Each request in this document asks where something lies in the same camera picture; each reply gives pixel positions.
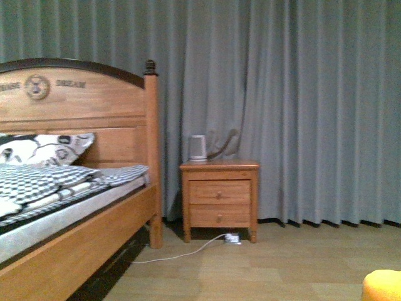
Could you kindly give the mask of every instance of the floor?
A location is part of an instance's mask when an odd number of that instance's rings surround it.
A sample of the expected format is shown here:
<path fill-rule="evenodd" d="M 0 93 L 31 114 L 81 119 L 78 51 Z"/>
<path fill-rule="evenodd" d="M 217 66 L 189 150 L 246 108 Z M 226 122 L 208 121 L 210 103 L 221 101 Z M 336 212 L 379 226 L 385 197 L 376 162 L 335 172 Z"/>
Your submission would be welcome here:
<path fill-rule="evenodd" d="M 213 241 L 204 250 L 173 260 L 129 265 L 199 249 L 227 230 L 194 229 L 182 241 L 180 223 L 164 229 L 164 247 L 145 246 L 102 297 L 129 300 L 360 300 L 362 281 L 377 269 L 401 270 L 401 229 L 389 225 L 357 228 L 322 224 L 300 228 L 259 225 L 258 242 Z M 247 238 L 247 233 L 240 235 Z"/>

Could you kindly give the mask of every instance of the checkered blanket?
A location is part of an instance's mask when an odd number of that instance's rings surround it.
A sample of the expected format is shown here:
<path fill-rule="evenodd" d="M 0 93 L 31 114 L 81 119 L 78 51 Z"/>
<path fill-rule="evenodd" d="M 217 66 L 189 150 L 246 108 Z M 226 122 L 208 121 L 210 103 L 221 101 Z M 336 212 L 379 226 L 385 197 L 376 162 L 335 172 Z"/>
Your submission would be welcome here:
<path fill-rule="evenodd" d="M 0 166 L 0 233 L 2 227 L 119 186 L 146 174 L 147 166 L 89 169 L 81 166 Z"/>

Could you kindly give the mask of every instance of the pillow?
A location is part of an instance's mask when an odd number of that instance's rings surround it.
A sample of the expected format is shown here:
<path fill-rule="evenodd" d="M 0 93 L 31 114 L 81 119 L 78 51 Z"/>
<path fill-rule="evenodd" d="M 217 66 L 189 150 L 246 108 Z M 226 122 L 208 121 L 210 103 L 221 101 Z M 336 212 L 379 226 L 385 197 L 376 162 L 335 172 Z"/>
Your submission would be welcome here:
<path fill-rule="evenodd" d="M 0 164 L 36 167 L 70 165 L 92 145 L 93 133 L 80 135 L 0 135 Z"/>

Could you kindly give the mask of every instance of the bed leg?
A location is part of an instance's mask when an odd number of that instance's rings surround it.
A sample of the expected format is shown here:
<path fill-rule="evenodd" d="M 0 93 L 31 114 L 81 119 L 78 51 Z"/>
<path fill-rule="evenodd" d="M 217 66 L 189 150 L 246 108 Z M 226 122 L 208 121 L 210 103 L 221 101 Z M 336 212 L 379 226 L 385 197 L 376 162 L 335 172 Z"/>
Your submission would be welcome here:
<path fill-rule="evenodd" d="M 154 215 L 150 219 L 150 247 L 160 249 L 163 246 L 163 225 L 162 218 Z"/>

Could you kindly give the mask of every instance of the yellow object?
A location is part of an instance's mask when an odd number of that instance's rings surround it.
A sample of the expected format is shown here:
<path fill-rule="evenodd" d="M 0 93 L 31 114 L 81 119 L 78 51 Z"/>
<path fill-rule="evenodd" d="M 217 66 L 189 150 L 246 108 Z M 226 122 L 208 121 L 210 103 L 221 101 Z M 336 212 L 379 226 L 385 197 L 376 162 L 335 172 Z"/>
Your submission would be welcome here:
<path fill-rule="evenodd" d="M 367 275 L 362 301 L 401 301 L 401 271 L 376 270 Z"/>

